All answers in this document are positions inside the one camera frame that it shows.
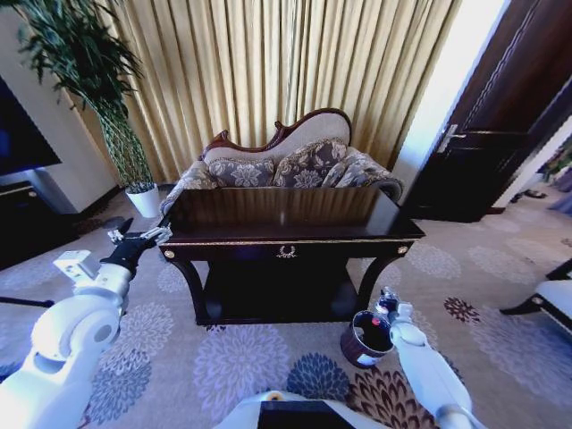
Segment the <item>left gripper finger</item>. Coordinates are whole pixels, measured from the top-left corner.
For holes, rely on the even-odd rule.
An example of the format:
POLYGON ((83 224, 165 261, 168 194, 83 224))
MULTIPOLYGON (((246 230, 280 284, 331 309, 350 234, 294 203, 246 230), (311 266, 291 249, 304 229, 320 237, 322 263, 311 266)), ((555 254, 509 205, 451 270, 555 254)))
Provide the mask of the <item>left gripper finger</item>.
POLYGON ((107 232, 107 235, 113 244, 119 244, 120 242, 126 239, 131 239, 133 237, 133 235, 130 233, 130 227, 133 223, 133 220, 133 217, 125 219, 122 223, 119 223, 117 226, 113 227, 110 231, 107 232))
POLYGON ((156 226, 146 232, 142 232, 137 239, 147 244, 163 244, 172 237, 172 231, 169 226, 156 226))

